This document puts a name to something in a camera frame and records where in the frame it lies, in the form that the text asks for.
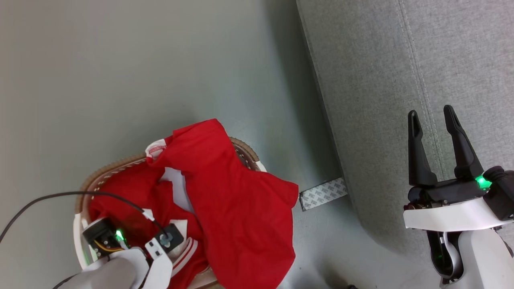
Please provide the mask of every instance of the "basket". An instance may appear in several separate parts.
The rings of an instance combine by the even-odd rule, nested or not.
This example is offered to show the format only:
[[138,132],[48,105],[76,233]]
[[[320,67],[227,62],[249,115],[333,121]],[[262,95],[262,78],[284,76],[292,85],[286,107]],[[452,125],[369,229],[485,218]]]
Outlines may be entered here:
[[[266,168],[259,161],[259,157],[253,149],[241,140],[231,137],[230,140],[234,146],[240,161],[250,170],[265,172]],[[134,155],[112,164],[109,164],[90,175],[82,184],[81,191],[99,191],[102,185],[108,179],[126,168],[140,164],[146,161],[146,154],[142,153]],[[73,238],[75,243],[75,251],[79,259],[80,266],[84,269],[97,260],[97,256],[89,244],[82,237],[82,231],[91,223],[89,216],[89,206],[92,200],[91,195],[79,195],[75,202],[75,219],[73,223]],[[198,274],[188,289],[193,288],[222,288],[217,284],[216,277],[212,269]]]

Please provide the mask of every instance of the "pile of clothes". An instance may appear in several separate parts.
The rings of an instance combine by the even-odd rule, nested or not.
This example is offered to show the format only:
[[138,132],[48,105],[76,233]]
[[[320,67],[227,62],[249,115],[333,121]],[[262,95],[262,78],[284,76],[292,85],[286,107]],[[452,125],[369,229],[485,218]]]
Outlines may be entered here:
[[[169,288],[185,289],[210,268],[226,289],[277,288],[295,259],[291,209],[298,186],[244,166],[215,119],[152,143],[146,162],[113,175],[102,191],[150,209],[161,225],[175,223],[185,235],[170,256]],[[158,230],[107,196],[96,196],[89,214],[124,228],[131,246],[144,247]]]

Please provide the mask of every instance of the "gray fabric sofa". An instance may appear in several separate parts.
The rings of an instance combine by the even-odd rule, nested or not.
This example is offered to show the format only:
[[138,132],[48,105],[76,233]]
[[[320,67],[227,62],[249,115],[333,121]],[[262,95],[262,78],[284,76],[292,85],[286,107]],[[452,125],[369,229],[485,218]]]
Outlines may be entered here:
[[[405,229],[407,114],[417,110],[430,167],[454,178],[443,106],[454,107],[485,170],[514,169],[514,1],[298,0],[329,126],[362,226],[429,263]],[[513,228],[501,231],[514,245]]]

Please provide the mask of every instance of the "yellow wire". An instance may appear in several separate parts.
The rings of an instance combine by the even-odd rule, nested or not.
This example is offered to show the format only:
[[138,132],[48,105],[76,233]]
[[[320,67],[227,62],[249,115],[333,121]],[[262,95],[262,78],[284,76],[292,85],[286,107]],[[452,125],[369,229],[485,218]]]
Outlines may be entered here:
[[102,249],[102,250],[104,250],[104,251],[106,251],[106,252],[118,252],[118,251],[123,251],[123,249],[122,249],[122,248],[120,248],[120,249],[107,249],[107,248],[105,248],[104,246],[102,246],[100,243],[98,243],[98,241],[97,241],[97,240],[95,240],[95,244],[96,244],[98,247],[100,247],[100,249]]

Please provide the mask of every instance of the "gray upholstery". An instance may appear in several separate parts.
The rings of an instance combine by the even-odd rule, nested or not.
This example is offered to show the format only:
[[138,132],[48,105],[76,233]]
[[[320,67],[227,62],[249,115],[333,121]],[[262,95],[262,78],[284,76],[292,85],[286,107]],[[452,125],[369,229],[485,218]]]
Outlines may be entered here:
[[455,166],[445,104],[484,169],[514,169],[514,2],[298,0],[298,8],[363,227],[387,248],[428,262],[426,235],[402,219],[407,113],[418,111],[439,180],[453,178]]

